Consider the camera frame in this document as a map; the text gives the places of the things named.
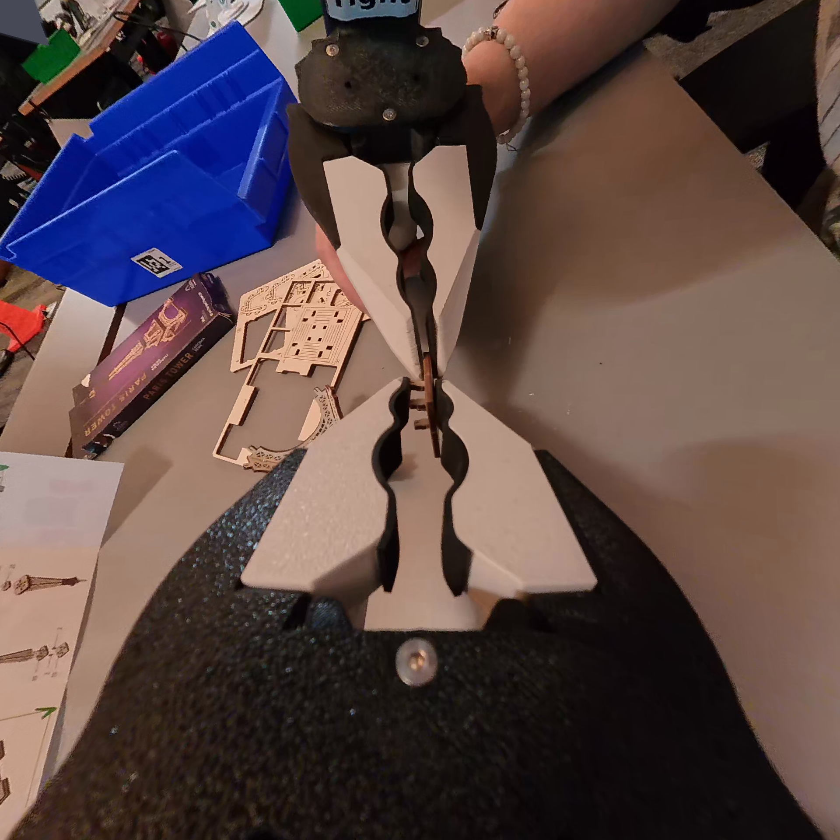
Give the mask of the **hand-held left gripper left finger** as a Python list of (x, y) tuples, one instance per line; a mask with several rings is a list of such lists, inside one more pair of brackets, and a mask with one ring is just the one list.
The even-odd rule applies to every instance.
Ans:
[(316, 438), (242, 573), (290, 592), (393, 588), (400, 557), (389, 479), (403, 462), (403, 380)]

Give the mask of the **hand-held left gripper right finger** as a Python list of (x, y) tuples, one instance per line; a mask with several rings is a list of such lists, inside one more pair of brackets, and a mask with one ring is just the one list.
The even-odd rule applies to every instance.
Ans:
[(449, 381), (437, 382), (442, 566), (455, 596), (588, 592), (596, 578), (528, 441)]

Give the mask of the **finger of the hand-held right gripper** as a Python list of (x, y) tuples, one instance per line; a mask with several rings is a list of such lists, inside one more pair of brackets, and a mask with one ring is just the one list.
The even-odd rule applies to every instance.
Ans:
[(436, 279), (437, 372), (444, 375), (459, 338), (480, 239), (466, 146), (432, 149), (414, 165), (413, 186), (432, 218), (427, 259)]
[(413, 315), (398, 285), (399, 258), (383, 231), (391, 202), (386, 173), (354, 156), (323, 163), (343, 270), (395, 357), (418, 380), (422, 363)]

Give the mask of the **wooden arch leg piece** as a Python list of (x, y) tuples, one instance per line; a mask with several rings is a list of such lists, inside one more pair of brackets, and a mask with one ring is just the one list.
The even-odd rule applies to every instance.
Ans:
[(438, 430), (437, 391), (434, 362), (430, 352), (423, 354), (422, 372), (422, 379), (411, 383), (412, 393), (419, 395), (411, 397), (409, 407), (421, 415), (414, 422), (415, 428), (425, 428), (430, 433), (436, 434)]

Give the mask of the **person's right forearm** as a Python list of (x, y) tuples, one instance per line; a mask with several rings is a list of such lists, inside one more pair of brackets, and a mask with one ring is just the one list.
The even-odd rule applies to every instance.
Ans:
[(528, 69), (526, 113), (536, 115), (646, 36), (677, 1), (513, 1), (497, 25)]

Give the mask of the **person's right hand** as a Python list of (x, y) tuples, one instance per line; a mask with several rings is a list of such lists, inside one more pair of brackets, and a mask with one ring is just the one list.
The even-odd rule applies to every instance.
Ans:
[[(520, 113), (518, 71), (511, 59), (504, 57), (499, 46), (484, 41), (473, 48), (463, 64), (470, 85), (481, 87), (485, 109), (495, 134), (508, 131)], [(314, 242), (318, 257), (351, 303), (367, 312), (361, 297), (340, 262), (340, 258), (320, 226), (314, 229)]]

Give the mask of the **large green box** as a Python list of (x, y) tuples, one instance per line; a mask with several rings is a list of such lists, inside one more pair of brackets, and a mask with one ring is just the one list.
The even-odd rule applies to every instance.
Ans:
[(278, 4), (297, 33), (305, 30), (322, 16), (322, 2), (318, 0), (280, 0)]

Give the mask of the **wooden puzzle parts sheet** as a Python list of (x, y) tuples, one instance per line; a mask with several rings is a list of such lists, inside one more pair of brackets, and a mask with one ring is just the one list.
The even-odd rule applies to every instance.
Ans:
[[(238, 303), (229, 370), (245, 371), (212, 456), (254, 473), (269, 473), (295, 450), (309, 446), (341, 419), (337, 395), (346, 362), (367, 316), (354, 306), (316, 259), (247, 291)], [(309, 377), (317, 368), (332, 371), (331, 382), (317, 386), (298, 441), (290, 448), (248, 444), (226, 455), (229, 435), (245, 425), (257, 395), (257, 377), (273, 366), (276, 373)]]

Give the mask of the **blue plastic bin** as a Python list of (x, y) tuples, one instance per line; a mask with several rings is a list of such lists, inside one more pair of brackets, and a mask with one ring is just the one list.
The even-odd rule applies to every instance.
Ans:
[(72, 136), (2, 237), (2, 259), (103, 305), (270, 247), (296, 99), (239, 22)]

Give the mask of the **purple puzzle box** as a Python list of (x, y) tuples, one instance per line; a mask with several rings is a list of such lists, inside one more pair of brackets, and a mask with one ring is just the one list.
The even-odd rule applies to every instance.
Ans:
[(234, 325), (221, 281), (195, 274), (74, 388), (72, 456), (99, 457)]

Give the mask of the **folded paper instruction sheet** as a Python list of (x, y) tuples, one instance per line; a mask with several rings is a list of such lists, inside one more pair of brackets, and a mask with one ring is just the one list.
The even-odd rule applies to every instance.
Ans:
[(34, 803), (123, 467), (1, 454), (1, 837)]

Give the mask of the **small green box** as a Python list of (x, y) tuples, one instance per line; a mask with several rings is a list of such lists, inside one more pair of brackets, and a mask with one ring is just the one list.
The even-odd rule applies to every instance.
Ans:
[(23, 62), (22, 68), (38, 83), (47, 83), (68, 68), (80, 52), (81, 49), (71, 34), (59, 28), (49, 35), (45, 44), (36, 47)]

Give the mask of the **orange plastic stand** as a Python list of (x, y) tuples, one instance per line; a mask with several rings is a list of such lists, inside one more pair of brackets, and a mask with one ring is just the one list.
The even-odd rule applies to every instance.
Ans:
[(28, 352), (28, 342), (39, 335), (45, 324), (47, 306), (37, 305), (31, 310), (1, 301), (1, 332), (8, 337), (7, 351), (15, 354)]

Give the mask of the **patterned clothing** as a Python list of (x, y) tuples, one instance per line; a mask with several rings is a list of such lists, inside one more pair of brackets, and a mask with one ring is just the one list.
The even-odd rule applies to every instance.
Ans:
[(818, 135), (826, 164), (820, 238), (839, 258), (839, 2), (821, 1), (815, 41)]

